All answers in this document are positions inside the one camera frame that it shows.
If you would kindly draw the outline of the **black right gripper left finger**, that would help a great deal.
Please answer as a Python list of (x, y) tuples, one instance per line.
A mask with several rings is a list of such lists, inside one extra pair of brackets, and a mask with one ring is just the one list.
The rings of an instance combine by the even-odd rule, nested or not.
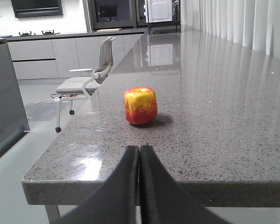
[(127, 146), (118, 165), (90, 197), (55, 224), (134, 224), (138, 180), (138, 146)]

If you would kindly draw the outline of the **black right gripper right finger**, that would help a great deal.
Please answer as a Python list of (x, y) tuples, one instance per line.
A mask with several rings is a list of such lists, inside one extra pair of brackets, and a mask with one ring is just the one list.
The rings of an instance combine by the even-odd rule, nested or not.
[(140, 213), (143, 224), (228, 224), (180, 187), (152, 146), (140, 148)]

